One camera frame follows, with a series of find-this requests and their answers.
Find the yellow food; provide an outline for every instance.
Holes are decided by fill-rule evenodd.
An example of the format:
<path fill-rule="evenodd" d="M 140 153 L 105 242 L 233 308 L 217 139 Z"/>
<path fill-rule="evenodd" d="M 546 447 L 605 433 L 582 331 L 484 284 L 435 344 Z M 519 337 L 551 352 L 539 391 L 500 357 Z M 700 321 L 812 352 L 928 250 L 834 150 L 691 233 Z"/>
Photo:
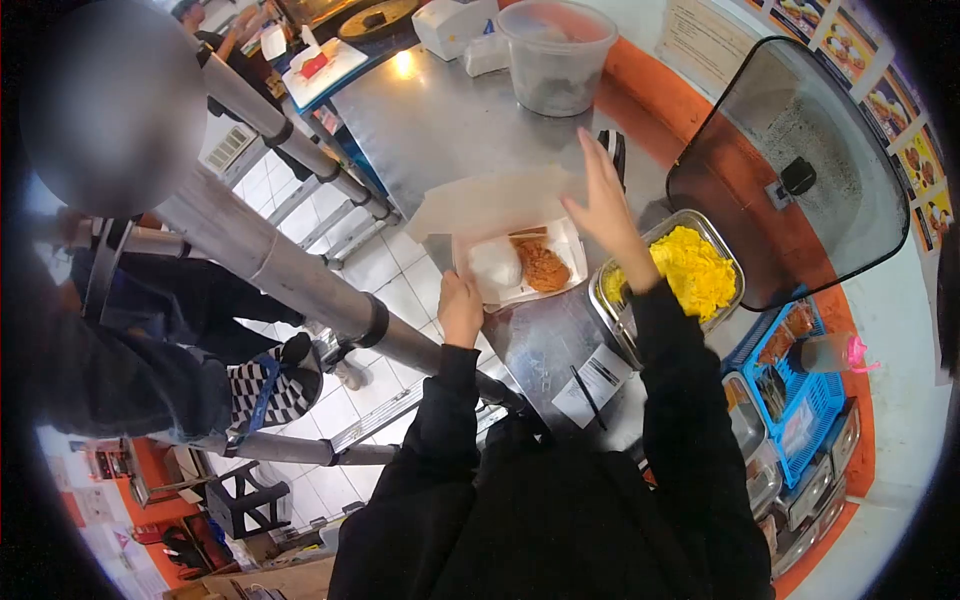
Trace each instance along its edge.
<path fill-rule="evenodd" d="M 695 230 L 675 227 L 650 246 L 650 254 L 686 315 L 697 315 L 705 323 L 718 308 L 730 305 L 736 293 L 733 261 L 721 258 Z M 603 280 L 607 298 L 622 302 L 624 282 L 626 276 L 619 268 L 608 273 Z"/>

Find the blue plastic basket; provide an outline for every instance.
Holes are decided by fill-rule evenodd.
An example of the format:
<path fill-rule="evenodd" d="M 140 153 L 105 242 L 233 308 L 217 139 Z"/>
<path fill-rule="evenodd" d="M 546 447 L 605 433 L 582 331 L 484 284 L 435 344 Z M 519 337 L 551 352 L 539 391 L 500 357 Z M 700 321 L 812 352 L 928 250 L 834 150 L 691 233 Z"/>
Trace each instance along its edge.
<path fill-rule="evenodd" d="M 813 309 L 813 329 L 808 335 L 824 335 L 827 333 L 824 322 L 820 318 L 820 311 L 817 310 L 817 305 L 813 299 L 807 298 L 802 301 L 808 302 Z M 780 310 L 767 311 L 760 315 L 760 318 L 757 319 L 754 327 L 743 338 L 743 341 L 723 361 L 724 373 L 740 371 L 757 399 L 760 399 L 760 390 L 756 385 L 756 380 L 764 368 L 763 365 L 758 364 L 757 358 L 760 351 L 766 346 L 770 336 L 773 335 L 777 325 L 786 319 L 794 304 L 796 302 L 790 302 Z M 757 404 L 763 420 L 767 423 L 770 440 L 774 443 L 780 457 L 784 483 L 788 488 L 793 488 L 800 482 L 801 474 L 810 464 L 813 454 L 827 435 L 837 414 L 843 409 L 846 395 L 838 372 L 796 372 L 790 368 L 785 357 L 778 361 L 774 369 L 777 370 L 783 379 L 783 383 L 786 384 L 786 404 L 783 407 L 782 419 L 779 421 L 771 419 L 766 404 L 762 400 Z M 783 448 L 783 430 L 804 403 L 804 400 L 806 400 L 810 412 L 813 414 L 813 423 L 810 427 L 811 437 L 802 449 L 787 456 Z"/>

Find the red packet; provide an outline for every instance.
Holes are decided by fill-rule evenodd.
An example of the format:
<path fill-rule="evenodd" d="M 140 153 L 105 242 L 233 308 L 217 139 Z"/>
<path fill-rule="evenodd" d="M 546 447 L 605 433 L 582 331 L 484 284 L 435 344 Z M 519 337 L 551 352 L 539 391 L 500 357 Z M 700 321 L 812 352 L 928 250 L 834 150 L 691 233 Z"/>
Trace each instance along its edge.
<path fill-rule="evenodd" d="M 317 71 L 324 68 L 324 65 L 326 65 L 328 62 L 329 62 L 329 59 L 326 57 L 326 55 L 323 52 L 321 52 L 316 57 L 306 61 L 303 64 L 303 66 L 300 68 L 300 74 L 304 78 L 310 79 L 311 77 L 317 74 Z"/>

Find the man in black shirt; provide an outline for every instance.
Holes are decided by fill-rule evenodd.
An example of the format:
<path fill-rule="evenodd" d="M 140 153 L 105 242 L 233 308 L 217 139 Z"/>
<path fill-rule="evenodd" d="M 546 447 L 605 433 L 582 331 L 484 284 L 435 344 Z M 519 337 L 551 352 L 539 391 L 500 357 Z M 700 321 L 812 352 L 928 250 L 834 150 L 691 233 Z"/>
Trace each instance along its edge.
<path fill-rule="evenodd" d="M 529 434 L 522 442 L 492 429 L 480 462 L 473 346 L 483 306 L 468 277 L 447 272 L 440 373 L 424 381 L 417 417 L 370 503 L 340 529 L 329 598 L 773 599 L 720 360 L 634 229 L 607 151 L 583 130 L 580 139 L 589 204 L 564 206 L 634 293 L 648 395 L 643 447 L 656 492 L 622 452 L 537 444 Z M 492 444 L 503 443 L 513 451 L 489 463 Z"/>
<path fill-rule="evenodd" d="M 260 28 L 271 18 L 272 13 L 275 11 L 276 9 L 271 0 L 268 0 L 260 11 L 253 6 L 246 7 L 233 19 L 233 23 L 230 25 L 226 36 L 201 31 L 200 24 L 206 19 L 206 12 L 198 0 L 180 0 L 170 11 L 170 14 L 183 25 L 183 29 L 185 29 L 188 34 L 192 34 L 200 41 L 209 45 L 216 55 L 231 69 L 236 71 L 237 75 L 242 77 L 264 100 L 280 112 L 283 112 L 280 101 L 274 97 L 270 88 L 267 87 L 263 79 L 257 75 L 256 69 L 251 64 L 251 60 L 248 59 L 244 53 L 240 52 L 240 48 L 260 31 Z M 243 119 L 221 105 L 214 98 L 208 96 L 206 102 L 207 108 L 214 116 L 225 114 L 238 123 L 244 123 Z M 307 178 L 313 175 L 313 171 L 303 166 L 299 161 L 279 148 L 274 148 L 274 152 L 280 160 L 285 162 L 287 166 L 293 170 L 294 177 L 298 180 L 306 181 Z"/>

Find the pen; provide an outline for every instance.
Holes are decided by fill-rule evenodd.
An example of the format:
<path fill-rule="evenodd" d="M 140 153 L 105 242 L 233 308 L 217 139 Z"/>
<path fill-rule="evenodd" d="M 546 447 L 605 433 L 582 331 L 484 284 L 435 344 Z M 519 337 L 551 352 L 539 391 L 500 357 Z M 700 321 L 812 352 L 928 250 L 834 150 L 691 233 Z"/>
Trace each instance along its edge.
<path fill-rule="evenodd" d="M 580 386 L 580 389 L 584 391 L 584 396 L 587 397 L 587 402 L 590 403 L 590 408 L 593 409 L 593 414 L 597 418 L 597 423 L 600 425 L 600 428 L 604 431 L 607 431 L 607 424 L 603 422 L 603 419 L 600 417 L 600 409 L 597 408 L 596 402 L 593 401 L 593 396 L 590 395 L 590 392 L 587 391 L 587 386 L 584 385 L 584 380 L 580 378 L 580 374 L 576 369 L 573 368 L 573 365 L 570 365 L 570 372 L 573 373 L 573 378 L 577 380 L 577 385 Z"/>

